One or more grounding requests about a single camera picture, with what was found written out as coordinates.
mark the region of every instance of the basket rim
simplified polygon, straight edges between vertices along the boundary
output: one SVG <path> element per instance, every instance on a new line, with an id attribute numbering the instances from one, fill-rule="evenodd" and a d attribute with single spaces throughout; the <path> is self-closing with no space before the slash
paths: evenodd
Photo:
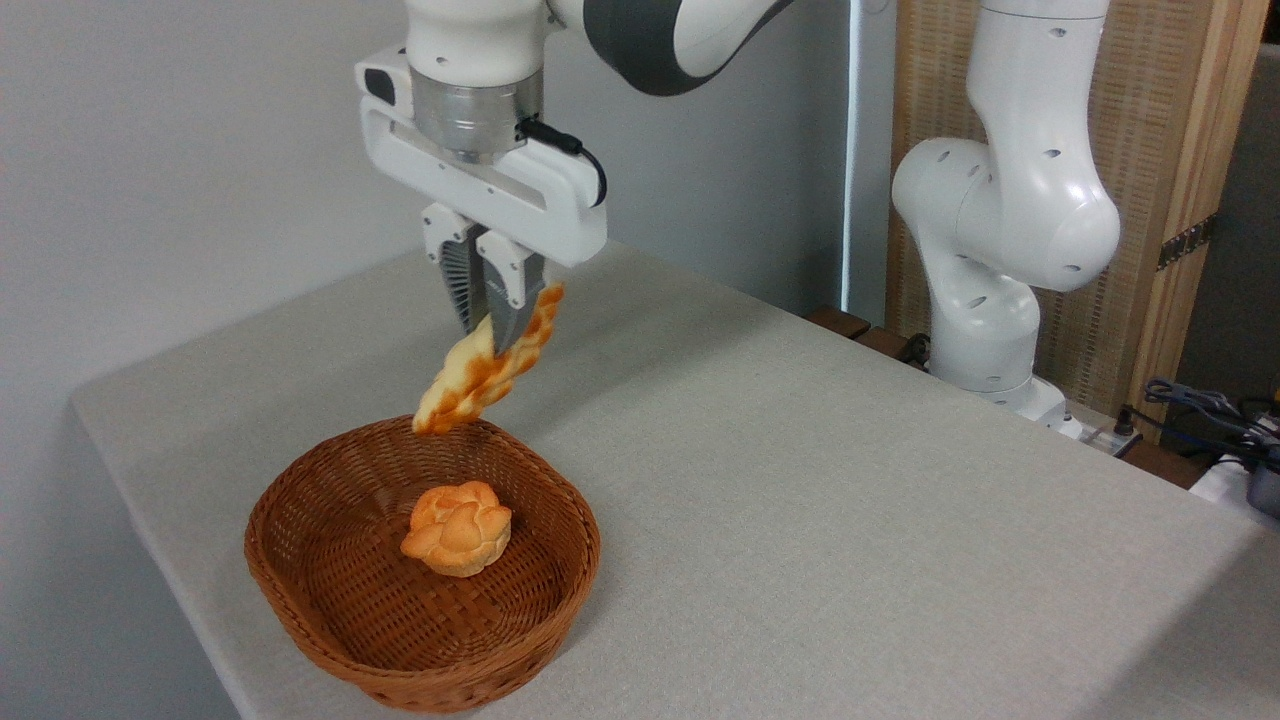
<path id="1" fill-rule="evenodd" d="M 443 676 L 457 675 L 460 673 L 468 671 L 472 669 L 483 669 L 486 665 L 489 665 L 494 659 L 508 657 L 512 653 L 527 655 L 527 652 L 532 650 L 532 647 L 536 647 L 538 644 L 543 643 L 548 637 L 554 637 L 557 634 L 558 625 L 563 624 L 566 619 L 570 621 L 570 624 L 572 624 L 573 618 L 577 615 L 579 610 L 581 610 L 581 606 L 586 602 L 586 598 L 590 596 L 591 585 L 596 573 L 599 571 L 599 565 L 600 565 L 600 530 L 595 523 L 594 512 L 591 512 L 591 509 L 586 503 L 586 500 L 577 491 L 577 488 L 573 487 L 572 483 L 564 479 L 558 471 L 556 471 L 554 468 L 552 468 L 545 460 L 543 460 L 536 452 L 534 452 L 526 445 L 516 439 L 513 436 L 511 436 L 498 425 L 489 423 L 488 420 L 479 419 L 471 423 L 470 425 L 484 430 L 485 433 L 492 436 L 493 439 L 506 446 L 507 450 L 513 451 L 516 456 L 518 456 L 522 461 L 530 464 L 536 470 L 536 474 L 544 482 L 549 482 L 550 484 L 557 486 L 558 488 L 566 491 L 567 495 L 570 496 L 575 511 L 577 512 L 581 528 L 586 534 L 586 560 L 581 565 L 576 577 L 567 579 L 570 589 L 566 593 L 564 598 L 561 601 L 561 603 L 556 607 L 556 610 L 552 614 L 549 614 L 536 625 L 530 628 L 527 632 L 521 633 L 520 635 L 513 637 L 509 641 L 494 648 L 480 652 L 467 660 L 451 664 L 445 667 L 428 667 L 422 670 L 390 670 L 385 667 L 378 667 L 375 665 L 367 665 L 364 662 L 358 662 L 344 655 L 335 653 L 326 646 L 317 642 L 320 633 L 316 633 L 315 629 L 311 626 L 311 624 L 305 620 L 302 614 L 298 611 L 297 607 L 298 603 L 288 593 L 284 592 L 279 571 L 266 560 L 261 537 L 264 527 L 268 521 L 268 515 L 266 512 L 260 511 L 260 507 L 264 507 L 268 500 L 273 498 L 276 495 L 280 495 L 289 487 L 288 484 L 279 483 L 279 480 L 284 475 L 289 474 L 301 462 L 305 462 L 311 456 L 319 454 L 323 448 L 342 441 L 343 438 L 348 437 L 352 433 L 374 432 L 375 429 L 381 429 L 381 427 L 394 427 L 397 424 L 408 424 L 411 421 L 412 421 L 412 415 L 399 415 L 397 418 L 388 418 L 384 420 L 378 420 L 374 423 L 361 425 L 358 428 L 352 428 L 344 433 L 339 433 L 334 437 L 326 438 L 316 443 L 312 448 L 307 450 L 306 452 L 300 455 L 296 460 L 293 460 L 293 462 L 291 462 L 289 466 L 285 468 L 285 470 L 282 471 L 271 482 L 271 484 L 266 488 L 266 491 L 262 492 L 262 496 L 259 497 L 257 502 L 253 505 L 253 510 L 250 514 L 250 523 L 244 530 L 244 556 L 248 560 L 250 574 L 253 575 L 256 580 L 259 580 L 260 587 L 264 585 L 265 582 L 265 584 L 271 588 L 271 598 L 274 598 L 274 602 L 269 602 L 269 605 L 271 605 L 273 610 L 276 611 L 276 615 L 279 615 L 280 610 L 283 610 L 288 615 L 288 623 L 282 623 L 282 624 L 285 625 L 285 630 L 288 630 L 288 634 L 291 635 L 291 638 L 293 638 L 296 644 L 300 644 L 301 647 L 302 646 L 302 642 L 300 642 L 301 639 L 306 644 L 306 647 L 302 650 L 308 651 L 307 652 L 308 655 L 311 655 L 312 652 L 317 653 L 325 660 L 337 664 L 355 674 L 362 674 L 378 678 L 389 678 L 389 679 L 406 679 L 406 680 L 429 679 L 433 676 L 443 678 Z"/>

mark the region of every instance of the brown basket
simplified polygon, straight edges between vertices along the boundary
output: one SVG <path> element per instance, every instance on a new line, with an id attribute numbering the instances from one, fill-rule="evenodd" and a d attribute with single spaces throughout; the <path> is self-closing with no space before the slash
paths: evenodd
<path id="1" fill-rule="evenodd" d="M 401 555 L 419 496 L 472 479 L 513 511 L 502 557 L 447 578 Z M 573 486 L 498 427 L 417 437 L 403 416 L 297 459 L 253 507 L 244 557 L 321 669 L 383 705 L 456 712 L 550 662 L 591 589 L 600 533 Z"/>

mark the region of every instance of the bread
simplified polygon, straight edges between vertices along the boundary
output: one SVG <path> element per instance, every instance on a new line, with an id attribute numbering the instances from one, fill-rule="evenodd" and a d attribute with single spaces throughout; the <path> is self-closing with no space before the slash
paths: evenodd
<path id="1" fill-rule="evenodd" d="M 511 539 L 511 509 L 488 483 L 435 487 L 417 500 L 401 552 L 442 575 L 470 578 L 492 565 Z"/>
<path id="2" fill-rule="evenodd" d="M 422 395 L 413 432 L 444 434 L 454 425 L 471 423 L 484 409 L 498 402 L 515 384 L 516 377 L 529 370 L 541 356 L 543 346 L 552 337 L 553 320 L 563 283 L 556 283 L 538 295 L 529 328 L 506 352 L 494 357 L 493 323 L 490 318 L 475 332 L 458 341 L 444 359 L 444 369 Z"/>

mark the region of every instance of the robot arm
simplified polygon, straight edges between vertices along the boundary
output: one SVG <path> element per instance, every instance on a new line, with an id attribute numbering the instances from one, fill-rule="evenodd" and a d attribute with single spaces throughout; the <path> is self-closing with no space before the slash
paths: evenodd
<path id="1" fill-rule="evenodd" d="M 529 324 L 544 259 L 605 242 L 604 173 L 541 122 L 547 36 L 584 33 L 632 86 L 707 82 L 791 0 L 406 0 L 408 37 L 356 67 L 380 170 L 430 197 L 428 258 L 467 332 L 485 315 L 503 352 Z"/>
<path id="2" fill-rule="evenodd" d="M 632 87 L 680 95 L 716 77 L 791 0 L 549 0 Z"/>
<path id="3" fill-rule="evenodd" d="M 931 373 L 1066 434 L 1061 391 L 1032 374 L 1030 286 L 1076 290 L 1119 243 L 1087 118 L 1107 4 L 982 0 L 968 87 L 988 143 L 928 140 L 893 178 L 929 284 Z"/>

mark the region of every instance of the bread roll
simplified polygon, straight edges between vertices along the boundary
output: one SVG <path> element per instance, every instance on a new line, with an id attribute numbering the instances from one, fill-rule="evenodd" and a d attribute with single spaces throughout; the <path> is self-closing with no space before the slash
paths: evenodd
<path id="1" fill-rule="evenodd" d="M 470 578 L 492 565 L 511 539 L 511 509 L 488 483 L 435 487 L 417 500 L 401 552 L 442 575 Z"/>

